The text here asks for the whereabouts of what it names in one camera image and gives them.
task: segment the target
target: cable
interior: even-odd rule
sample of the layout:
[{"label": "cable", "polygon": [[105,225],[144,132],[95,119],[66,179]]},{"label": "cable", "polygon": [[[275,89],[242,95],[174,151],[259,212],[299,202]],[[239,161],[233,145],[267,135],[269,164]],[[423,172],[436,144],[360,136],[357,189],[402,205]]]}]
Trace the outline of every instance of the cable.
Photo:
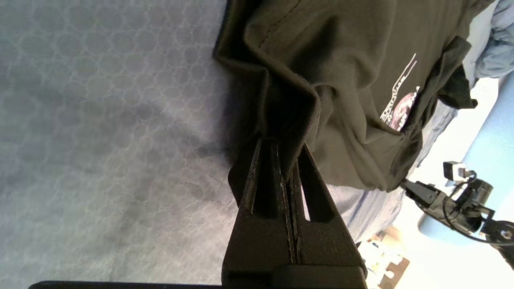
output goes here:
[{"label": "cable", "polygon": [[469,185],[470,183],[472,183],[476,179],[476,177],[478,176],[477,173],[475,171],[470,171],[470,172],[473,173],[473,177],[470,176],[467,182],[460,183],[459,185],[457,185],[457,187],[455,187],[455,189],[448,196],[448,198],[446,198],[443,201],[443,215],[445,217],[446,222],[448,223],[448,225],[450,226],[450,228],[452,230],[456,231],[457,233],[463,235],[464,237],[466,237],[468,239],[471,239],[471,240],[474,240],[474,241],[477,241],[477,242],[480,242],[480,243],[484,243],[484,244],[494,245],[494,246],[514,246],[514,242],[504,242],[504,243],[490,242],[490,241],[487,241],[487,240],[483,240],[483,239],[480,239],[480,238],[476,238],[476,237],[470,236],[467,233],[462,232],[461,230],[457,229],[452,224],[452,221],[449,219],[448,214],[446,213],[446,203],[447,203],[448,200],[450,200],[459,191],[459,189],[461,189],[464,185]]}]

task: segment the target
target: seam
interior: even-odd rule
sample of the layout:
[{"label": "seam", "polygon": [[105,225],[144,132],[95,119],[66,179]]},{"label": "seam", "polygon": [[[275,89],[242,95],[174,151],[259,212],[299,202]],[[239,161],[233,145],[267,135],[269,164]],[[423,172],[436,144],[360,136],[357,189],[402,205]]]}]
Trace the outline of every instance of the seam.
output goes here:
[{"label": "seam", "polygon": [[266,32],[266,36],[264,36],[264,39],[262,39],[261,43],[259,44],[259,48],[262,48],[264,42],[268,40],[272,30],[273,32],[275,32],[277,30],[277,26],[284,22],[284,20],[300,5],[300,2],[301,0],[298,0],[297,3],[282,18],[280,18],[277,22],[275,22],[273,25],[269,27],[268,31]]}]

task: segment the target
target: gray bedsheet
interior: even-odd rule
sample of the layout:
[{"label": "gray bedsheet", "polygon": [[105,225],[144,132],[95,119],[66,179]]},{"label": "gray bedsheet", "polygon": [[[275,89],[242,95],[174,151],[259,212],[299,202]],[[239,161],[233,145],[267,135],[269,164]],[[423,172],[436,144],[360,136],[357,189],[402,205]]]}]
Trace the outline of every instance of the gray bedsheet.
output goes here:
[{"label": "gray bedsheet", "polygon": [[[225,4],[0,0],[0,288],[219,283],[251,107],[211,57]],[[356,241],[402,199],[331,193]]]}]

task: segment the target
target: black t-shirt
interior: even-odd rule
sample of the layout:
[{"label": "black t-shirt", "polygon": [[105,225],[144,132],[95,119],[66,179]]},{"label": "black t-shirt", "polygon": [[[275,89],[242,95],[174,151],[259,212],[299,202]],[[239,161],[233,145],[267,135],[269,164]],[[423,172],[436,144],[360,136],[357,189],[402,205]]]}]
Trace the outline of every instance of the black t-shirt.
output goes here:
[{"label": "black t-shirt", "polygon": [[288,174],[307,143],[327,183],[393,190],[437,99],[474,107],[461,67],[492,0],[232,0],[216,55],[258,82],[258,133]]}]

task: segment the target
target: t-shirt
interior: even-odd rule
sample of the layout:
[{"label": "t-shirt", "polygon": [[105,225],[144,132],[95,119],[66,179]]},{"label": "t-shirt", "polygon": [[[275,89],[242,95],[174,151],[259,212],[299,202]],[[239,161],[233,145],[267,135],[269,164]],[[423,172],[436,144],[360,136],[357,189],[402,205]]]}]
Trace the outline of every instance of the t-shirt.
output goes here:
[{"label": "t-shirt", "polygon": [[476,106],[465,38],[492,2],[232,0],[216,56],[255,85],[242,97],[258,101],[255,134],[281,142],[286,176],[306,143],[327,183],[391,191],[437,99]]}]

